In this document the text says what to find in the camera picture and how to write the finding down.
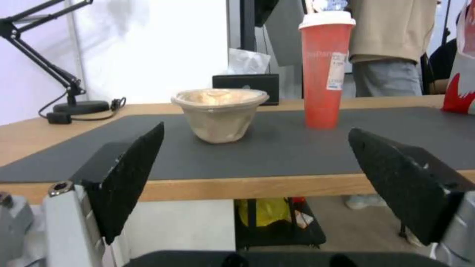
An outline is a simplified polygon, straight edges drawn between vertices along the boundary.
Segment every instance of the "desk lamp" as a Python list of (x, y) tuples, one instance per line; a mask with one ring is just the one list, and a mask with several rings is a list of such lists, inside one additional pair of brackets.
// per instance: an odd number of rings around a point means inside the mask
[[(64, 0), (49, 0), (14, 16), (0, 19), (0, 36), (5, 38), (14, 47), (20, 50), (48, 74), (50, 74), (64, 88), (66, 88), (66, 92), (62, 96), (58, 97), (40, 109), (38, 112), (40, 116), (45, 117), (41, 114), (41, 112), (65, 95), (67, 95), (67, 103), (55, 105), (53, 107), (54, 112), (50, 113), (51, 115), (56, 114), (56, 117), (58, 117), (58, 115), (60, 117), (61, 115), (70, 116), (109, 110), (109, 104), (106, 101), (76, 101), (76, 95), (84, 95), (86, 93), (86, 91), (80, 86), (81, 80), (76, 78), (71, 73), (49, 62), (46, 58), (40, 55), (36, 50), (34, 50), (21, 39), (21, 34), (25, 31), (42, 25), (50, 20), (57, 19), (85, 5), (92, 4), (93, 2), (93, 0), (84, 0), (53, 14), (48, 14), (45, 16), (31, 16), (38, 11), (44, 10), (63, 1)], [(19, 23), (27, 24), (22, 27), (17, 27), (15, 24)]]

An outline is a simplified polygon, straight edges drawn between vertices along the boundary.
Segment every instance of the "paper bowl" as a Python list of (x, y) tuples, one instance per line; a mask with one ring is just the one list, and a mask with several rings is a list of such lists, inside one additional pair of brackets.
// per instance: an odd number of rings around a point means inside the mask
[(246, 133), (257, 107), (269, 96), (251, 89), (201, 89), (178, 93), (179, 105), (192, 131), (208, 143), (229, 143)]

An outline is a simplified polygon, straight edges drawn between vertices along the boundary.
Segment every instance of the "plastic bag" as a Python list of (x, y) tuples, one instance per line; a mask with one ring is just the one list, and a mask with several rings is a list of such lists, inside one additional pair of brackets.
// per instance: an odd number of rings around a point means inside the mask
[(227, 74), (264, 74), (269, 61), (269, 55), (230, 48)]
[[(239, 217), (244, 225), (247, 223), (247, 200), (238, 201)], [(290, 217), (289, 205), (283, 198), (256, 200), (256, 226), (267, 226), (278, 220)]]
[(475, 114), (475, 3), (467, 1), (457, 24), (457, 53), (444, 98), (444, 111)]
[(475, 2), (468, 7), (465, 0), (457, 24), (457, 50), (461, 55), (475, 59)]

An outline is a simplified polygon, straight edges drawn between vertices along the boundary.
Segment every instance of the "wooden table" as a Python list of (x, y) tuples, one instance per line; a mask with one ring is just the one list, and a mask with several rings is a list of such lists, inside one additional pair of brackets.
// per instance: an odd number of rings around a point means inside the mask
[[(441, 107), (442, 96), (354, 98), (342, 101), (342, 109), (429, 106)], [(260, 107), (259, 111), (302, 110), (301, 100), (285, 100), (279, 106)], [(126, 115), (179, 114), (171, 104), (127, 105), (116, 117), (107, 121), (73, 122), (50, 125), (36, 118), (0, 126), (0, 166), (34, 154), (50, 146), (90, 131)], [(475, 181), (475, 170), (461, 173)], [(41, 203), (49, 183), (0, 184), (0, 191), (23, 195), (30, 203)], [(325, 196), (373, 193), (374, 189), (362, 173), (345, 175), (306, 175), (254, 178), (148, 181), (141, 201), (245, 199), (281, 196)]]

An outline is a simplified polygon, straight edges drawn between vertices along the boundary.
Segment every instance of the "black box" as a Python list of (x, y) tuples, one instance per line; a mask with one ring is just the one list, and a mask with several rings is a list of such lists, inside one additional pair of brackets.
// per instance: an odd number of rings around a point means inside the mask
[(262, 105), (279, 104), (279, 74), (216, 75), (213, 88), (261, 90), (269, 95)]

